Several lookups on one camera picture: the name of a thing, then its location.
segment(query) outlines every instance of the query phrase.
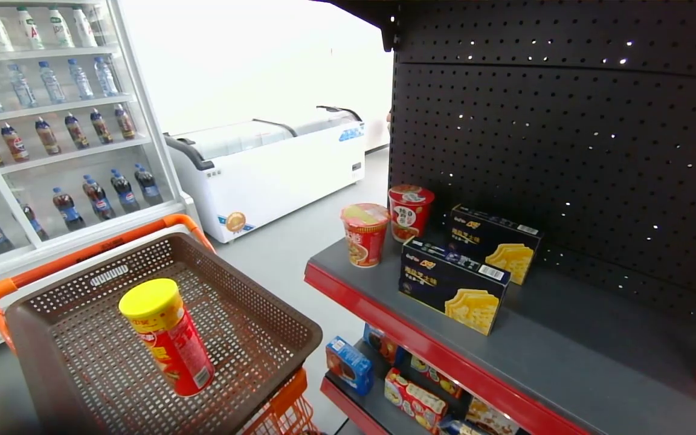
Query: red shelf edge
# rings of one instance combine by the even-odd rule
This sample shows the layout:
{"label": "red shelf edge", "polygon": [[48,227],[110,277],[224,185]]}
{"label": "red shelf edge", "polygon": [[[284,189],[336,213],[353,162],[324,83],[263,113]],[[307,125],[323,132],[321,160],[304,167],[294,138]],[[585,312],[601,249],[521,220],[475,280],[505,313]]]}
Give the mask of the red shelf edge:
{"label": "red shelf edge", "polygon": [[374,418],[367,415],[356,402],[343,394],[339,388],[326,377],[321,380],[321,393],[324,393],[341,411],[364,433],[387,433]]}
{"label": "red shelf edge", "polygon": [[[409,352],[425,359],[440,372],[450,378],[458,379],[464,388],[478,394],[501,412],[510,415],[514,421],[517,421],[517,424],[528,432],[534,435],[587,433],[541,403],[525,396],[525,394],[514,391],[477,364],[452,352],[428,335],[416,330],[405,320],[400,319],[393,311],[385,309],[373,300],[362,297],[359,292],[310,262],[304,271],[304,281],[365,322],[383,330],[395,342],[404,343],[404,347]],[[321,383],[321,391],[324,391],[323,383]],[[366,414],[364,414],[364,418],[371,420]]]}

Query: gray shelf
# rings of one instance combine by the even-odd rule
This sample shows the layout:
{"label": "gray shelf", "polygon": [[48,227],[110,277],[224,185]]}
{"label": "gray shelf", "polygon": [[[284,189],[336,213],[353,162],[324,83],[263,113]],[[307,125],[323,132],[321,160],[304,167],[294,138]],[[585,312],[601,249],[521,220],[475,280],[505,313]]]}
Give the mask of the gray shelf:
{"label": "gray shelf", "polygon": [[344,240],[310,264],[356,292],[346,299],[383,306],[583,430],[696,433],[696,326],[536,265],[521,289],[511,286],[484,337],[398,292],[401,249],[389,238],[372,269],[349,264]]}

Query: orange basket handle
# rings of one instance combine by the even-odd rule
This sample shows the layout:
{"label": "orange basket handle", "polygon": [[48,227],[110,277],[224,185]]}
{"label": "orange basket handle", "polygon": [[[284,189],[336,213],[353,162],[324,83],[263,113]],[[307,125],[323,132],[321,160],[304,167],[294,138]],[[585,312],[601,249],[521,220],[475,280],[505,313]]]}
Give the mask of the orange basket handle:
{"label": "orange basket handle", "polygon": [[[23,286],[27,286],[28,284],[33,283],[39,279],[42,279],[46,276],[50,276],[55,272],[60,272],[61,270],[64,270],[67,267],[82,262],[83,260],[97,256],[101,253],[105,253],[105,251],[112,250],[113,248],[116,248],[120,245],[132,242],[135,239],[140,239],[141,237],[144,237],[147,234],[152,234],[155,231],[162,230],[163,228],[172,227],[177,224],[182,224],[186,226],[187,229],[190,230],[190,232],[195,236],[195,238],[198,239],[207,250],[211,251],[211,253],[215,253],[215,250],[213,250],[213,246],[211,246],[209,240],[205,238],[205,235],[202,233],[201,229],[198,228],[195,221],[193,221],[186,214],[170,214],[158,221],[154,221],[147,225],[134,228],[123,234],[115,235],[111,239],[104,240],[104,242],[99,242],[95,245],[91,245],[87,248],[83,248],[82,250],[68,254],[68,256],[63,256],[59,259],[55,259],[52,262],[37,267],[36,269],[28,270],[27,272],[23,272],[19,275],[13,276],[12,278],[2,279],[0,281],[0,299],[5,297],[6,295],[12,294],[12,292],[16,292],[19,288]],[[5,322],[5,317],[2,313],[1,308],[0,334],[2,334],[2,338],[5,339],[7,345],[10,347],[12,352],[14,352],[15,347],[12,345],[12,338],[10,338],[9,328],[7,327],[7,323]]]}

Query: snack box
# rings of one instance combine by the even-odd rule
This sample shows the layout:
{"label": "snack box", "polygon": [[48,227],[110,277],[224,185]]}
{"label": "snack box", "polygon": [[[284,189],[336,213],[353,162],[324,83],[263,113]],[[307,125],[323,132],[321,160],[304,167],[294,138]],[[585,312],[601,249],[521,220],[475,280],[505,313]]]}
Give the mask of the snack box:
{"label": "snack box", "polygon": [[449,232],[450,251],[508,270],[515,284],[525,281],[544,235],[537,229],[460,204],[450,211]]}
{"label": "snack box", "polygon": [[340,337],[326,345],[326,366],[359,396],[372,389],[372,361]]}
{"label": "snack box", "polygon": [[466,421],[494,435],[514,435],[520,430],[514,420],[506,418],[503,413],[477,397],[472,397],[472,402],[469,403]]}
{"label": "snack box", "polygon": [[491,333],[510,273],[425,240],[401,250],[399,291],[482,334]]}
{"label": "snack box", "polygon": [[372,349],[377,350],[392,366],[401,363],[404,358],[403,347],[392,342],[383,331],[370,324],[364,324],[364,342],[369,344]]}
{"label": "snack box", "polygon": [[447,411],[447,404],[442,399],[401,377],[398,369],[390,369],[386,375],[384,394],[395,407],[414,418],[428,432],[437,433],[437,424]]}
{"label": "snack box", "polygon": [[461,392],[463,390],[458,385],[458,383],[453,382],[452,379],[441,374],[440,372],[437,372],[437,369],[434,369],[433,367],[429,366],[427,362],[416,357],[415,355],[412,355],[412,358],[410,358],[410,368],[413,369],[415,372],[423,373],[423,375],[425,375],[427,378],[438,383],[443,390],[450,393],[450,396],[453,396],[456,399],[461,397]]}

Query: red lid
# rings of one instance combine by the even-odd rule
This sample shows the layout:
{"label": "red lid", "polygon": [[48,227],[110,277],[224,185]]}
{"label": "red lid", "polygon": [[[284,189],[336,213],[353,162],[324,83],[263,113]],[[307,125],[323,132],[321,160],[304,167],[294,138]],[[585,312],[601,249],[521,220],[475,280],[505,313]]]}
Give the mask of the red lid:
{"label": "red lid", "polygon": [[400,184],[388,190],[388,197],[397,204],[427,205],[434,201],[434,193],[419,185]]}

